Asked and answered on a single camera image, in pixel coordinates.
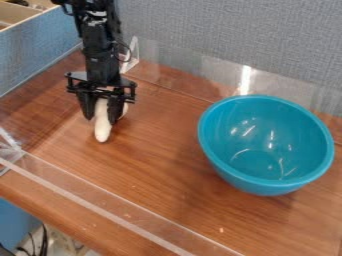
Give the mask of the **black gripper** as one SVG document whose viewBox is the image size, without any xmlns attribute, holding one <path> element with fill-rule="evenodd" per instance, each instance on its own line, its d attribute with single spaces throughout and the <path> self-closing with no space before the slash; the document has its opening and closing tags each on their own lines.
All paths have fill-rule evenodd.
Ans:
<svg viewBox="0 0 342 256">
<path fill-rule="evenodd" d="M 97 98 L 108 98 L 106 113 L 110 124 L 122 115 L 124 100 L 129 103 L 134 101 L 136 83 L 121 77 L 118 68 L 120 59 L 114 56 L 86 58 L 84 71 L 65 73 L 66 91 L 76 95 L 86 120 L 94 115 Z"/>
</svg>

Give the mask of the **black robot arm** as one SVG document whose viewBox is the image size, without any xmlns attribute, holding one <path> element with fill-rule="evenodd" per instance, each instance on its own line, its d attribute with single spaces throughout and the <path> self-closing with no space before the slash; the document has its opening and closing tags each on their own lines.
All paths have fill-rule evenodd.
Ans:
<svg viewBox="0 0 342 256">
<path fill-rule="evenodd" d="M 105 99 L 108 122 L 114 124 L 122 115 L 124 104 L 134 102 L 137 84 L 122 78 L 118 71 L 120 20 L 113 0 L 50 0 L 65 15 L 73 17 L 81 53 L 85 58 L 82 72 L 66 72 L 66 92 L 76 95 L 86 120 L 94 116 L 94 106 Z"/>
</svg>

